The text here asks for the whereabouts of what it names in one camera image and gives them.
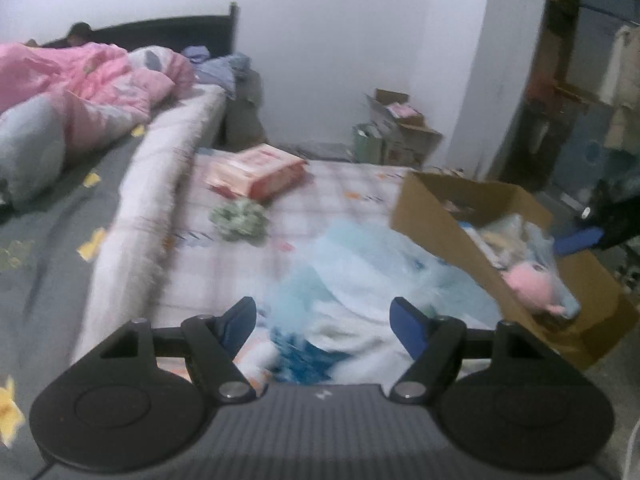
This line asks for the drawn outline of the pink plush toy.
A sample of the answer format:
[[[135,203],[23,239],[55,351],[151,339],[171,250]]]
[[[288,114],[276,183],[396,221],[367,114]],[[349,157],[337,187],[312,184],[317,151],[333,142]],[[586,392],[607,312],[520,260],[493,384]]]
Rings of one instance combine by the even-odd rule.
[[[540,263],[523,261],[501,273],[516,299],[533,314],[572,320],[580,303],[556,274]]]

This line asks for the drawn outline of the checked floor mat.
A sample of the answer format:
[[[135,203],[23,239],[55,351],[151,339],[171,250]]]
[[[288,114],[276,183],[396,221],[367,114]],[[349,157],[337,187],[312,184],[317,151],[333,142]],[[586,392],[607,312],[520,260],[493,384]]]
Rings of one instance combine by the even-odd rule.
[[[150,310],[156,327],[176,326],[198,314],[220,315],[243,297],[258,309],[257,327],[239,354],[240,370],[256,386],[275,380],[277,357],[266,324],[266,302],[304,250],[337,221],[386,226],[405,170],[310,162],[303,180],[265,204],[269,219],[262,243],[227,242],[208,220],[226,199],[206,183],[210,157],[195,159],[178,188],[163,285]]]

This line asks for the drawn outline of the pink quilt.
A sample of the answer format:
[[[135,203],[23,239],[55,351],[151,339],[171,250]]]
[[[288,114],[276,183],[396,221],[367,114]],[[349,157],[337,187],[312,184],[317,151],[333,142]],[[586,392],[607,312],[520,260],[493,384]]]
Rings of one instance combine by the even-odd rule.
[[[148,124],[153,108],[190,96],[194,84],[189,60],[165,47],[128,52],[95,42],[66,49],[1,46],[2,112],[35,96],[46,98],[62,120],[68,160]]]

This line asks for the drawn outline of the light blue checked towel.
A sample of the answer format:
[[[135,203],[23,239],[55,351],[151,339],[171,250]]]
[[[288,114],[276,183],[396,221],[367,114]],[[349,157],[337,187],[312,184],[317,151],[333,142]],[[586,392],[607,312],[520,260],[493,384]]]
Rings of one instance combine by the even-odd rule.
[[[278,352],[277,382],[379,385],[398,381],[413,358],[390,328],[401,297],[430,318],[478,328],[500,321],[497,301],[469,274],[386,226],[332,223],[292,265],[266,302]]]

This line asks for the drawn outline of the small open cardboard boxes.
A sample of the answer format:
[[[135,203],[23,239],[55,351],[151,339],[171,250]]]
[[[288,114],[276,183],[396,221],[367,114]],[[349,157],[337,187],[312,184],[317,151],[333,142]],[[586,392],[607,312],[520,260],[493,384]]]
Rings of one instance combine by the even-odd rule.
[[[367,96],[369,120],[352,128],[352,159],[360,164],[421,168],[442,140],[401,92]]]

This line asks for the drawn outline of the large cardboard box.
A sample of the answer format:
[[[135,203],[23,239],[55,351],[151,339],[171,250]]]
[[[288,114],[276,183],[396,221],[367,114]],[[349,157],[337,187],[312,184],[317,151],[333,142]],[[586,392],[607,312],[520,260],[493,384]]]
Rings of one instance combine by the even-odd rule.
[[[522,324],[578,370],[586,370],[636,327],[636,306],[592,252],[578,252],[558,260],[562,282],[582,307],[577,318],[565,324],[534,318],[459,226],[461,221],[484,226],[506,214],[520,214],[541,229],[553,219],[517,185],[409,172],[390,227],[470,274],[498,302],[503,318]]]

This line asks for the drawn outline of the grey pillow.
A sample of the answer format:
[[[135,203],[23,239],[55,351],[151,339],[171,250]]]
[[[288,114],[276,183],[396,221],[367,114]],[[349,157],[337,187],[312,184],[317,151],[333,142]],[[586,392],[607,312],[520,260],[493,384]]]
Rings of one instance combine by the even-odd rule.
[[[1,205],[29,202],[60,175],[65,140],[60,114],[44,94],[1,114]]]

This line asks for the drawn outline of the grey bedsheet yellow prints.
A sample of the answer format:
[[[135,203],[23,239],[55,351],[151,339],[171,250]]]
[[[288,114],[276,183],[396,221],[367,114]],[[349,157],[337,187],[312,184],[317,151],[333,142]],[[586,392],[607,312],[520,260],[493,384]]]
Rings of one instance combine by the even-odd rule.
[[[31,202],[1,211],[1,378],[14,383],[23,414],[70,365],[92,274],[78,249],[112,223],[140,142],[124,136]]]

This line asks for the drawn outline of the black headboard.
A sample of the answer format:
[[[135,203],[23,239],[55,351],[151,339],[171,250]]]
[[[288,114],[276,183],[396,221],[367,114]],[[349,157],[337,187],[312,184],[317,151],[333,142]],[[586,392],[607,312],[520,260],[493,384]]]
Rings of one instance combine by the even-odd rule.
[[[91,40],[116,44],[127,51],[160,46],[181,52],[186,47],[204,46],[213,58],[218,58],[234,51],[239,12],[239,6],[232,2],[224,15],[178,16],[120,24],[95,29]]]

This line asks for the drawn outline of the green white scrunchie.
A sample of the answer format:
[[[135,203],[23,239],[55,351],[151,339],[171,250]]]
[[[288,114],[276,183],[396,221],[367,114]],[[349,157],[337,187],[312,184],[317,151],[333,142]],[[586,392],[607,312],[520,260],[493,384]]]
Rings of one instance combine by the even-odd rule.
[[[247,240],[259,244],[267,236],[269,219],[265,207],[249,198],[226,200],[209,211],[208,220],[227,242]]]

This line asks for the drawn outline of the blue clothes pile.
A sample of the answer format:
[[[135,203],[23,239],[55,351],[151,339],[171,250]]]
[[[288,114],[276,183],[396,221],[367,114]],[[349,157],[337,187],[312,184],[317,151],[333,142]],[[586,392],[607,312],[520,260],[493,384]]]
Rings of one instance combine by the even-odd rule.
[[[213,58],[205,46],[189,46],[181,54],[191,63],[198,84],[216,84],[232,100],[252,67],[250,57],[240,52]]]

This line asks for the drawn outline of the pink wet wipes pack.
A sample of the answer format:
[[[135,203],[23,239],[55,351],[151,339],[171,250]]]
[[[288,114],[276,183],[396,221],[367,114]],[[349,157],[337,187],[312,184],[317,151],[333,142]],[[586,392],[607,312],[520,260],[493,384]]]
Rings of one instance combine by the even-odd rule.
[[[264,143],[214,156],[205,183],[223,196],[261,203],[296,185],[306,166],[305,159]]]

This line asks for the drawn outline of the hanging beige coat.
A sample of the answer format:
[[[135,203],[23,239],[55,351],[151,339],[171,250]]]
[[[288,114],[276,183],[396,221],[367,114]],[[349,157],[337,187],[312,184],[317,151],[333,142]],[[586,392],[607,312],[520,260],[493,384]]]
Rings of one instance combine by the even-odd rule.
[[[624,25],[616,32],[599,94],[613,110],[604,146],[638,156],[639,27]]]

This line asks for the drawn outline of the white fluffy mattress pad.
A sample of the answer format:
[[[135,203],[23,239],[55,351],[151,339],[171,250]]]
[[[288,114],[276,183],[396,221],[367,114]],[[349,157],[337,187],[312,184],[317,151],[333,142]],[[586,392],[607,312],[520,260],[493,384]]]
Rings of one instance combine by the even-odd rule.
[[[146,126],[120,182],[114,220],[93,263],[71,363],[144,314],[166,254],[178,184],[191,169],[198,148],[216,139],[226,105],[221,87],[197,84],[186,98],[157,110]]]

